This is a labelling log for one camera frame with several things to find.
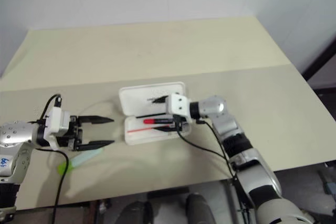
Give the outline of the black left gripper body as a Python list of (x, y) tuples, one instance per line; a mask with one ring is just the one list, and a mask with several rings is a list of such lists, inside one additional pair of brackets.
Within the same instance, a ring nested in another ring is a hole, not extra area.
[(83, 151), (82, 129), (76, 116), (70, 116), (68, 131), (62, 136), (57, 136), (57, 143), (60, 147), (66, 147), (70, 151)]

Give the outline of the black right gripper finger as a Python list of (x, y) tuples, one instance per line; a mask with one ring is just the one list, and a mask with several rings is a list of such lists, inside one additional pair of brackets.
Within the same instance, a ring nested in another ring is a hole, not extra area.
[(152, 104), (162, 104), (166, 102), (166, 99), (168, 98), (168, 95), (164, 95), (158, 98), (153, 98), (150, 100)]
[(175, 124), (169, 124), (165, 126), (156, 126), (154, 127), (155, 130), (161, 131), (161, 132), (175, 132), (176, 131), (176, 126)]

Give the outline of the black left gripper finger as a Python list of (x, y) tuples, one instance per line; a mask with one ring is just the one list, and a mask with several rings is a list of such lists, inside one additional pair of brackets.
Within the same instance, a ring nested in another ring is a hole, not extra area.
[(114, 119), (98, 115), (85, 115), (85, 116), (78, 116), (77, 122), (78, 125), (82, 125), (83, 123), (105, 124), (114, 122)]
[(80, 144), (80, 151), (90, 151), (97, 150), (99, 148), (105, 147), (107, 145), (113, 144), (115, 141), (113, 140), (102, 140), (102, 141), (90, 141), (88, 144)]

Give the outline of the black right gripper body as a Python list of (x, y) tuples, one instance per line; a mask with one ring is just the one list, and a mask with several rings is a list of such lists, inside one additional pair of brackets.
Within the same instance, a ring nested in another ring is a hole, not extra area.
[(170, 128), (172, 128), (174, 131), (179, 132), (188, 132), (190, 131), (190, 124), (188, 123), (187, 119), (181, 115), (173, 114), (172, 116), (172, 125)]

